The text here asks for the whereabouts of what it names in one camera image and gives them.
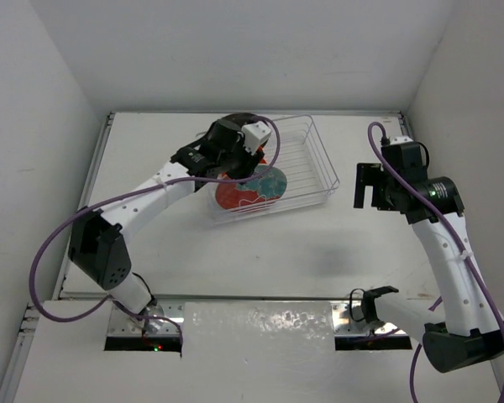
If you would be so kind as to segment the orange plastic plate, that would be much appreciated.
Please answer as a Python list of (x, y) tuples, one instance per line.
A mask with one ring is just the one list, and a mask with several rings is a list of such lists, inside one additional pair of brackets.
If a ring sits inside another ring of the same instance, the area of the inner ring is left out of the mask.
[(219, 183), (214, 199), (225, 210), (251, 207), (256, 204), (269, 205), (280, 199), (286, 192), (288, 179), (285, 173), (273, 167), (265, 172), (267, 165), (258, 165), (255, 174), (260, 178), (246, 183)]

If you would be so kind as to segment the dark teal ceramic plate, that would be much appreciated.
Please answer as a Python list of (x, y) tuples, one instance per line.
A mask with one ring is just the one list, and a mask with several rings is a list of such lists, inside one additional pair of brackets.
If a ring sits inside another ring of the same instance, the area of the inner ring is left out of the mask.
[(230, 113), (229, 115), (223, 116), (222, 120), (229, 121), (242, 127), (244, 125), (254, 123), (257, 116), (253, 113)]

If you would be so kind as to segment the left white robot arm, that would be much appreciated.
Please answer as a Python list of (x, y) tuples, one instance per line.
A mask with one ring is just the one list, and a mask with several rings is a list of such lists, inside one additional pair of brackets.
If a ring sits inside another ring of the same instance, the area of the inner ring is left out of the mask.
[(216, 120), (132, 192), (105, 206), (85, 208), (72, 224), (69, 260), (127, 311), (148, 314), (155, 298), (132, 272), (128, 245), (133, 236), (208, 182), (250, 178), (272, 134), (269, 124), (252, 113)]

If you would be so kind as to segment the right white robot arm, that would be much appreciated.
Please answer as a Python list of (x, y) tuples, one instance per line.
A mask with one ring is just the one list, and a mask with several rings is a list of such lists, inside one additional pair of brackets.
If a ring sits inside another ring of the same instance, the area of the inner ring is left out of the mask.
[(444, 308), (435, 315), (402, 298), (393, 285), (363, 292), (350, 313), (353, 324), (372, 329), (391, 322), (418, 340), (440, 373), (504, 355), (504, 318), (487, 298), (467, 237), (464, 205), (447, 177), (428, 176), (425, 146), (408, 138), (384, 139), (377, 164), (357, 165), (354, 207), (399, 212), (428, 257)]

